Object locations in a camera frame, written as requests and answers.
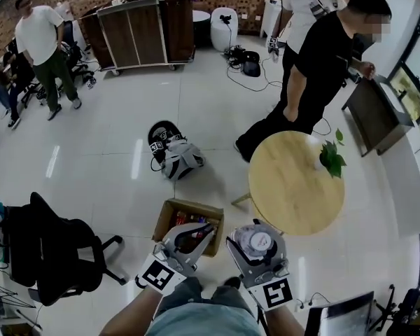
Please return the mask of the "person's left forearm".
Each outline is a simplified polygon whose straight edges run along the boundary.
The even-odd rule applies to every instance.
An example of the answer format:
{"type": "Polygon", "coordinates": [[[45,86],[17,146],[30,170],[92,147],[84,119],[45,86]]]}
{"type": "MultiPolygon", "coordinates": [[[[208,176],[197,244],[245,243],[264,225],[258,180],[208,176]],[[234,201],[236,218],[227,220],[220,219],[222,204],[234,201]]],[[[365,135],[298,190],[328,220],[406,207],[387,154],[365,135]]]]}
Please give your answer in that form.
{"type": "Polygon", "coordinates": [[[99,336],[144,336],[162,295],[147,287],[104,326],[99,336]]]}

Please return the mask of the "brown wooden cart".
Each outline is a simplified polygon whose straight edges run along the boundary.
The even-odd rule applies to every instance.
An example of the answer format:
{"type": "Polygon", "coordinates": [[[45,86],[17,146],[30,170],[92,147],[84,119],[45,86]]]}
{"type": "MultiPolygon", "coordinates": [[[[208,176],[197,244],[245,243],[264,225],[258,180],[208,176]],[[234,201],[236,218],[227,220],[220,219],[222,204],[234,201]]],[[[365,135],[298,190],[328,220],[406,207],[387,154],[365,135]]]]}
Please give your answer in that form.
{"type": "Polygon", "coordinates": [[[81,18],[102,71],[167,66],[195,56],[192,0],[112,0],[81,18]]]}

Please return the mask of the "black floor bag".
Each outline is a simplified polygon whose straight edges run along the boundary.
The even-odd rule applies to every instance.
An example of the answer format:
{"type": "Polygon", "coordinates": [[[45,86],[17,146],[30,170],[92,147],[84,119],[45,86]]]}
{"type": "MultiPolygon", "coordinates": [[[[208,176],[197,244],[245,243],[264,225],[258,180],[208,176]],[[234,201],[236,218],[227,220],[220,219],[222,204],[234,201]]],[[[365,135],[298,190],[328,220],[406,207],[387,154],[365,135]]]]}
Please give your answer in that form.
{"type": "Polygon", "coordinates": [[[257,78],[261,75],[260,64],[257,61],[245,61],[243,63],[242,72],[249,77],[257,78]]]}

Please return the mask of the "black tripod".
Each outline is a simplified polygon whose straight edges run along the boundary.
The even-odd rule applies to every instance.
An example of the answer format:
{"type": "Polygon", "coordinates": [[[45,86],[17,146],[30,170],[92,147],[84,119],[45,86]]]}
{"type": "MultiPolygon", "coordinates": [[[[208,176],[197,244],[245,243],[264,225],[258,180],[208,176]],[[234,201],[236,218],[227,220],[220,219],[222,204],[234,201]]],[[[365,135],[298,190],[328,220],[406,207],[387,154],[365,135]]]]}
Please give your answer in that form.
{"type": "Polygon", "coordinates": [[[0,286],[0,307],[4,305],[12,307],[21,307],[28,309],[35,309],[36,307],[33,304],[25,302],[18,297],[18,293],[8,290],[3,286],[0,286]]]}

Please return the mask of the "white round stool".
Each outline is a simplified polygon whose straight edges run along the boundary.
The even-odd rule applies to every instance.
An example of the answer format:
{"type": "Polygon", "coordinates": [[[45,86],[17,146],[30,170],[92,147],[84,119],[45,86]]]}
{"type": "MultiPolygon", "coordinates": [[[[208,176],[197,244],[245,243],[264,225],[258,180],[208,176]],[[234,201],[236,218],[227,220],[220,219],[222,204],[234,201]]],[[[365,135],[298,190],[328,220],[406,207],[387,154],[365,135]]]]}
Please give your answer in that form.
{"type": "Polygon", "coordinates": [[[234,9],[220,7],[211,14],[211,42],[220,53],[237,44],[238,15],[234,9]]]}

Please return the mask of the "black chair base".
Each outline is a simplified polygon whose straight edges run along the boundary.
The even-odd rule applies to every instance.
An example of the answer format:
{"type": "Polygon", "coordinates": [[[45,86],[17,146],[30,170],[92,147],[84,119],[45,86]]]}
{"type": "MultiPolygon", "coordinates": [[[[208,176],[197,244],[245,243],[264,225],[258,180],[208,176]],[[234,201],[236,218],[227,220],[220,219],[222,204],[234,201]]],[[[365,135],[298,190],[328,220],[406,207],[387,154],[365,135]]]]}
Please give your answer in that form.
{"type": "Polygon", "coordinates": [[[400,304],[396,304],[393,299],[396,287],[392,283],[388,289],[391,291],[390,297],[385,307],[373,300],[373,305],[381,312],[381,316],[373,321],[368,331],[376,330],[381,332],[387,321],[392,321],[392,326],[408,326],[412,320],[416,318],[416,305],[420,298],[420,290],[411,288],[405,295],[404,300],[400,304]]]}

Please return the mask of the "person's dark trouser legs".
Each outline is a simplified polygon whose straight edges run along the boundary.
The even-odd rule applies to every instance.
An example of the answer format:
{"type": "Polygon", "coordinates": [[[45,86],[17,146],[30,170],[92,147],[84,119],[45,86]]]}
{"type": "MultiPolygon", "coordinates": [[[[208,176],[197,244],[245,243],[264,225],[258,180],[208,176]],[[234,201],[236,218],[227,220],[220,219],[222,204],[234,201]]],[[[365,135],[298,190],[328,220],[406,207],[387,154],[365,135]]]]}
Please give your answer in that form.
{"type": "Polygon", "coordinates": [[[210,299],[202,297],[203,286],[195,276],[187,278],[175,287],[174,291],[162,298],[155,316],[160,316],[166,311],[181,307],[189,303],[223,305],[226,307],[244,309],[253,316],[253,312],[245,302],[239,288],[241,279],[233,276],[218,286],[210,299]]]}

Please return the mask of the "person's right forearm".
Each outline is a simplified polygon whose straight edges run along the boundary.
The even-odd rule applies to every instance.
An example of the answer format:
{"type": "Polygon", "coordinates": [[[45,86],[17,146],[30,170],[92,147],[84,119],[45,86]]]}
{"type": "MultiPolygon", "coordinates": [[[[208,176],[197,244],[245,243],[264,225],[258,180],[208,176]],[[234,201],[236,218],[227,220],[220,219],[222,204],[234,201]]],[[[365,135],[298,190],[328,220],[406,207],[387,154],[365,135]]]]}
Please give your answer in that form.
{"type": "Polygon", "coordinates": [[[286,305],[265,312],[269,336],[305,336],[300,325],[286,305]]]}

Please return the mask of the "brown cardboard box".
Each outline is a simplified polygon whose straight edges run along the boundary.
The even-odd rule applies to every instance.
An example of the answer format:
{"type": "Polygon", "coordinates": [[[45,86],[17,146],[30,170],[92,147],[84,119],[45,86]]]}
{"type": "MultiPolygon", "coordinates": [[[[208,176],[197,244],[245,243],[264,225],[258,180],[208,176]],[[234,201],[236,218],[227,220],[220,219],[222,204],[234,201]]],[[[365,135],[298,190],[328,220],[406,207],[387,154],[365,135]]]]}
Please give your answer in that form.
{"type": "Polygon", "coordinates": [[[201,214],[219,220],[217,233],[211,240],[210,245],[208,245],[204,251],[204,256],[210,258],[216,256],[223,236],[225,218],[224,210],[214,206],[176,198],[166,200],[162,206],[160,216],[157,220],[157,225],[155,226],[152,240],[155,242],[160,242],[168,233],[168,231],[173,228],[171,224],[177,211],[184,211],[190,214],[201,214]]]}

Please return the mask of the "dark wooden side cabinet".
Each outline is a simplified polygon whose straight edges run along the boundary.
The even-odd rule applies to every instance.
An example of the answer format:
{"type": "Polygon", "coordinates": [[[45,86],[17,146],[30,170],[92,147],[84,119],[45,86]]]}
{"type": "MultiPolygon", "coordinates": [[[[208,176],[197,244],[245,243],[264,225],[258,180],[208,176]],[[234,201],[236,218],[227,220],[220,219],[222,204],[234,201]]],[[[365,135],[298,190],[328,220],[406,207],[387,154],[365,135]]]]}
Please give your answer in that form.
{"type": "Polygon", "coordinates": [[[362,157],[372,151],[384,154],[414,127],[409,113],[398,101],[396,90],[381,75],[361,79],[342,110],[349,110],[359,131],[365,147],[362,157]]]}

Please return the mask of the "person's light blue shirt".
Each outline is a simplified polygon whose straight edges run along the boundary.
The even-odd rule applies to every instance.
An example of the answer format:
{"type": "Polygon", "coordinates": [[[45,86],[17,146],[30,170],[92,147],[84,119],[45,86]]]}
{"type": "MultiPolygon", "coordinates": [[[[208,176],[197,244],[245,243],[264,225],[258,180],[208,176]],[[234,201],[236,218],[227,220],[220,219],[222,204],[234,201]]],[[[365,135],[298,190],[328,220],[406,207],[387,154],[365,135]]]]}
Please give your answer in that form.
{"type": "Polygon", "coordinates": [[[244,309],[188,303],[155,317],[146,336],[262,336],[255,318],[244,309]]]}

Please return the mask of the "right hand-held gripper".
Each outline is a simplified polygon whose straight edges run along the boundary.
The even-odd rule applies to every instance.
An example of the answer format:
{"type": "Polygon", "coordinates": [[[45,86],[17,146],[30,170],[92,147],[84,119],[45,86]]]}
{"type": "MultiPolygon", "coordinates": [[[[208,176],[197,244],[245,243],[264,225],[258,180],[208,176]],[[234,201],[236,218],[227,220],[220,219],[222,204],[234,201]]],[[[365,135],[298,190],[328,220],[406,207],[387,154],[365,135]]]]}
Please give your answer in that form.
{"type": "Polygon", "coordinates": [[[262,260],[249,260],[241,247],[230,237],[226,245],[235,264],[241,272],[241,280],[256,304],[262,310],[273,310],[293,299],[289,284],[288,259],[283,235],[269,223],[254,218],[255,234],[253,238],[255,251],[266,260],[280,259],[270,265],[263,265],[262,260]]]}

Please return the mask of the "clear plastic bottle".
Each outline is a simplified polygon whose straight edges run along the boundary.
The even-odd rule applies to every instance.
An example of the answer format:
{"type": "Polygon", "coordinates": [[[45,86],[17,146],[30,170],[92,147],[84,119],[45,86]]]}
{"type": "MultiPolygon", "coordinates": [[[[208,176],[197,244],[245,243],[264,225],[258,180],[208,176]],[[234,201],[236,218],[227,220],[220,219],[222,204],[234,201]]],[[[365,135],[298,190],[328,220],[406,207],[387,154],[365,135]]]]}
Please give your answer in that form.
{"type": "Polygon", "coordinates": [[[239,227],[230,234],[230,238],[250,261],[262,260],[274,251],[271,233],[259,224],[239,227]]]}

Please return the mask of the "round wooden table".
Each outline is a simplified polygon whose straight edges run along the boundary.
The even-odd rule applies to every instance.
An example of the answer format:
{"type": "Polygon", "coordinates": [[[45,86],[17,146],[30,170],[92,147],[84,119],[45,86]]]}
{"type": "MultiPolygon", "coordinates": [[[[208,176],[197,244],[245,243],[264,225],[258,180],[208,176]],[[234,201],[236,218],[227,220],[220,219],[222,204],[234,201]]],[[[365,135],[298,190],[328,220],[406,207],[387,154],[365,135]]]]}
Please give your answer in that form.
{"type": "Polygon", "coordinates": [[[248,192],[232,201],[250,200],[257,216],[295,236],[316,234],[339,216],[344,180],[320,163],[322,143],[314,136],[285,131],[267,137],[248,166],[248,192]]]}

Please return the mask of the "black helmet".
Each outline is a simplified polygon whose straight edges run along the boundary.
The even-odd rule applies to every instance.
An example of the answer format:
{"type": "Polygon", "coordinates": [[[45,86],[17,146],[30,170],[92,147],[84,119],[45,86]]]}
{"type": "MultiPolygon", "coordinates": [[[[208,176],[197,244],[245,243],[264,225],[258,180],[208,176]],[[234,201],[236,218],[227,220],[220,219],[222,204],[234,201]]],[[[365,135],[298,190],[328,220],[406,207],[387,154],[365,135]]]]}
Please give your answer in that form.
{"type": "Polygon", "coordinates": [[[166,141],[168,144],[178,135],[181,135],[181,132],[173,122],[161,120],[151,127],[148,133],[148,144],[150,145],[154,141],[166,141]]]}

